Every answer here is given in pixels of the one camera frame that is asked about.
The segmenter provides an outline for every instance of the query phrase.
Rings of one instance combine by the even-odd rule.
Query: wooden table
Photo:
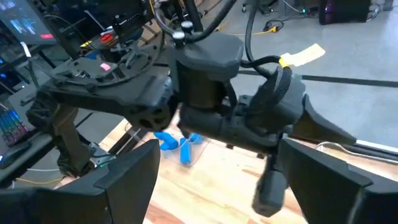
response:
[[[176,132],[172,124],[167,130]],[[125,133],[123,120],[106,136],[100,146],[110,149]],[[145,139],[154,138],[152,133]],[[159,175],[144,223],[306,223],[290,189],[286,190],[283,209],[271,218],[256,214],[251,208],[256,183],[265,160],[244,149],[225,148],[225,143],[210,140],[191,168],[162,158]],[[327,153],[350,164],[398,181],[398,167],[345,154]],[[71,180],[65,179],[62,184]]]

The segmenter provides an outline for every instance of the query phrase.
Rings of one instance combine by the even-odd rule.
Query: screen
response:
[[[0,0],[0,19],[20,42],[56,44],[48,27],[27,0]]]

